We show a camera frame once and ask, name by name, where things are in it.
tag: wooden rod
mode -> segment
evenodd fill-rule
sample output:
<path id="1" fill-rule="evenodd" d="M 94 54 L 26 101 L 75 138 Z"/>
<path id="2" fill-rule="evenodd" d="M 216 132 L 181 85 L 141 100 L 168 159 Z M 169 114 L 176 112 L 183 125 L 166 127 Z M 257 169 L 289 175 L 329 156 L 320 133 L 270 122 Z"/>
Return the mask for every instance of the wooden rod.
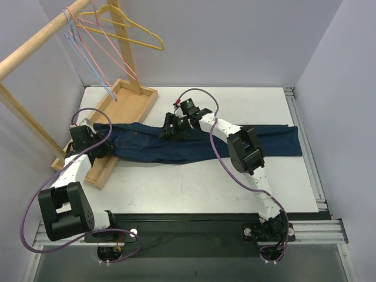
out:
<path id="1" fill-rule="evenodd" d="M 120 0 L 107 0 L 107 4 L 121 9 Z M 121 16 L 113 12 L 110 12 L 110 14 L 114 22 L 120 22 L 123 24 L 123 19 Z M 119 26 L 115 24 L 113 26 L 115 28 L 115 33 L 117 36 L 128 38 L 127 29 L 125 26 Z M 133 69 L 133 71 L 136 72 L 135 63 L 133 61 L 132 50 L 130 48 L 130 43 L 128 41 L 123 41 L 120 39 L 118 40 L 118 43 L 120 46 L 120 52 L 122 54 L 124 62 L 126 62 Z M 141 95 L 141 88 L 140 88 L 140 83 L 138 79 L 137 78 L 133 79 L 130 76 L 128 76 L 128 79 L 129 79 L 132 91 L 134 91 L 135 94 Z"/>
<path id="2" fill-rule="evenodd" d="M 74 15 L 78 14 L 84 7 L 90 3 L 90 0 L 76 0 L 69 9 Z M 55 19 L 50 21 L 44 28 L 34 34 L 29 40 L 22 44 L 16 51 L 11 53 L 6 59 L 0 63 L 0 81 L 6 78 L 20 64 L 37 51 L 44 43 L 59 32 L 68 20 L 63 12 Z"/>
<path id="3" fill-rule="evenodd" d="M 12 96 L 0 82 L 0 101 L 28 128 L 39 140 L 50 148 L 56 157 L 64 162 L 65 153 L 33 116 Z"/>

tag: yellow hanger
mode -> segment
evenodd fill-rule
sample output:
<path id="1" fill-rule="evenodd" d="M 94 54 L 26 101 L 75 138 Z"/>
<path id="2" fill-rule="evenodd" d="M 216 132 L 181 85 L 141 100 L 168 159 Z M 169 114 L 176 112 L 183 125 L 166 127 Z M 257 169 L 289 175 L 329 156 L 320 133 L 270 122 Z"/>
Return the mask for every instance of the yellow hanger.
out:
<path id="1" fill-rule="evenodd" d="M 82 13 L 79 13 L 78 16 L 99 16 L 105 12 L 113 12 L 119 16 L 121 16 L 122 18 L 126 19 L 128 22 L 130 22 L 130 25 L 127 25 L 125 23 L 120 23 L 120 22 L 114 22 L 114 21 L 111 21 L 109 19 L 105 19 L 105 18 L 99 18 L 103 21 L 106 21 L 106 22 L 110 22 L 110 23 L 113 23 L 114 25 L 120 25 L 120 26 L 127 26 L 127 27 L 137 27 L 137 28 L 140 28 L 142 29 L 143 31 L 147 32 L 148 34 L 152 35 L 154 38 L 156 38 L 159 42 L 160 42 L 160 47 L 158 46 L 154 46 L 154 45 L 151 45 L 151 44 L 147 44 L 147 43 L 143 43 L 143 42 L 139 42 L 139 41 L 136 41 L 136 40 L 133 40 L 133 39 L 129 39 L 129 38 L 125 38 L 125 37 L 122 37 L 122 36 L 118 36 L 116 34 L 112 34 L 112 33 L 107 33 L 106 32 L 106 35 L 109 36 L 109 37 L 113 37 L 113 38 L 117 38 L 117 39 L 120 39 L 120 40 L 124 40 L 124 41 L 128 41 L 128 42 L 132 42 L 132 43 L 136 43 L 136 44 L 139 44 L 139 45 L 142 45 L 142 46 L 146 46 L 146 47 L 149 47 L 149 48 L 153 48 L 153 49 L 156 49 L 156 50 L 160 50 L 160 51 L 163 51 L 165 49 L 165 44 L 163 43 L 162 39 L 156 35 L 155 33 L 152 33 L 150 32 L 149 30 L 147 30 L 146 28 L 140 26 L 138 23 L 136 22 L 133 22 L 132 20 L 130 20 L 124 13 L 122 10 L 120 10 L 119 8 L 115 7 L 115 6 L 112 6 L 112 5 L 104 5 L 102 7 L 100 7 L 100 9 L 97 11 L 97 12 L 82 12 Z M 79 25 L 77 24 L 77 26 L 79 28 L 84 28 L 82 25 Z M 98 30 L 98 29 L 94 29 L 94 28 L 89 28 L 87 26 L 85 26 L 85 29 L 89 30 L 89 31 L 92 31 L 92 32 L 96 32 L 96 33 L 100 33 L 100 34 L 103 34 L 102 31 Z"/>

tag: white table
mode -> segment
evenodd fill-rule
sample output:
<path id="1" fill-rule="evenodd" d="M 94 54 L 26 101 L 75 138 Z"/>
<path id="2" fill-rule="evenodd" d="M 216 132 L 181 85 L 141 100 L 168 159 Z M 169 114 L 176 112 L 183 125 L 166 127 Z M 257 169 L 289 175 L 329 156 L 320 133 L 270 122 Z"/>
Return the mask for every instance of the white table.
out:
<path id="1" fill-rule="evenodd" d="M 172 103 L 187 88 L 153 87 L 159 98 L 144 124 L 161 127 Z M 282 88 L 208 88 L 219 102 L 219 117 L 235 124 L 293 125 Z M 81 107 L 95 107 L 105 95 L 86 88 Z M 215 110 L 201 92 L 190 92 L 196 106 Z M 90 112 L 82 112 L 79 120 Z M 232 168 L 229 159 L 224 160 Z M 303 157 L 267 157 L 274 196 L 289 213 L 318 212 Z M 243 179 L 240 173 L 232 171 Z M 257 213 L 254 196 L 238 186 L 218 160 L 168 165 L 120 161 L 103 190 L 83 186 L 92 209 L 113 213 Z"/>

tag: wooden frame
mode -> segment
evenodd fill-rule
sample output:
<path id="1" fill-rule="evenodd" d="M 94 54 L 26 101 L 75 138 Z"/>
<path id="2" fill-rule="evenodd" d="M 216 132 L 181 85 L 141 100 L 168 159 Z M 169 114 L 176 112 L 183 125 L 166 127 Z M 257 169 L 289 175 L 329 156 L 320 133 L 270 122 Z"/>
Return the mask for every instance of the wooden frame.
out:
<path id="1" fill-rule="evenodd" d="M 130 82 L 122 79 L 118 79 L 112 89 L 116 93 L 117 102 L 106 94 L 96 108 L 104 111 L 113 123 L 143 122 L 158 98 L 156 90 L 144 86 L 140 87 L 140 95 L 133 93 Z M 107 123 L 99 112 L 93 112 L 89 119 L 92 123 Z M 118 162 L 119 159 L 114 156 L 95 160 L 85 181 L 103 189 Z M 52 167 L 59 170 L 63 167 L 63 162 L 57 158 Z"/>
<path id="2" fill-rule="evenodd" d="M 46 146 L 53 151 L 57 159 L 52 166 L 56 169 L 62 168 L 65 158 L 64 150 L 60 148 L 60 146 L 52 139 L 44 128 L 17 101 L 17 99 L 1 83 L 1 81 L 26 59 L 28 59 L 58 31 L 60 31 L 66 24 L 68 24 L 66 14 L 72 19 L 72 15 L 76 16 L 84 7 L 89 5 L 90 2 L 90 0 L 76 0 L 71 6 L 69 6 L 69 10 L 65 10 L 66 13 L 60 13 L 55 19 L 50 21 L 50 23 L 48 23 L 24 44 L 22 44 L 17 50 L 0 62 L 0 102 L 2 102 L 28 129 L 30 129 L 40 141 L 46 144 Z M 107 0 L 107 3 L 121 9 L 119 0 Z M 119 15 L 111 13 L 111 17 L 114 22 L 123 23 L 122 18 Z M 114 25 L 114 27 L 118 36 L 127 37 L 127 30 L 125 26 Z M 130 43 L 119 40 L 119 45 L 123 61 L 127 63 L 134 71 L 136 71 L 132 51 L 130 49 Z M 118 99 L 119 97 L 120 100 L 125 98 L 129 99 L 129 97 L 132 97 L 130 100 L 132 100 L 132 103 L 134 104 L 116 104 L 109 95 L 106 95 L 100 104 L 98 104 L 98 108 L 104 110 L 114 123 L 142 122 L 158 97 L 155 90 L 140 86 L 137 79 L 129 78 L 129 80 L 129 82 L 125 80 L 118 80 L 113 85 L 113 89 L 118 93 Z M 118 119 L 116 114 L 119 111 L 124 113 L 128 112 L 128 114 L 124 114 L 121 119 Z M 99 116 L 98 113 L 92 114 L 90 119 L 93 122 L 106 122 L 103 117 Z M 107 179 L 115 169 L 118 161 L 119 159 L 115 157 L 107 157 L 102 160 L 97 160 L 92 167 L 92 170 L 88 173 L 86 180 L 102 189 Z"/>

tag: folded garment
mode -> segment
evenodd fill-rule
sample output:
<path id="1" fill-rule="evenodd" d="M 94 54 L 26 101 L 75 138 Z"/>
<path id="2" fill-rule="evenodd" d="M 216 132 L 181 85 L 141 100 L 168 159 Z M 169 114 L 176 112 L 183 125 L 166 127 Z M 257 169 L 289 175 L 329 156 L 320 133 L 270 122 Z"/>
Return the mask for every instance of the folded garment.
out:
<path id="1" fill-rule="evenodd" d="M 95 123 L 93 126 L 104 136 L 108 133 L 109 125 Z M 296 126 L 253 126 L 265 156 L 301 156 Z M 134 162 L 185 164 L 216 158 L 206 132 L 191 129 L 186 140 L 178 142 L 159 139 L 161 132 L 161 127 L 141 123 L 113 124 L 108 141 L 115 146 L 116 157 Z M 229 157 L 225 142 L 214 137 L 214 144 L 221 157 Z"/>

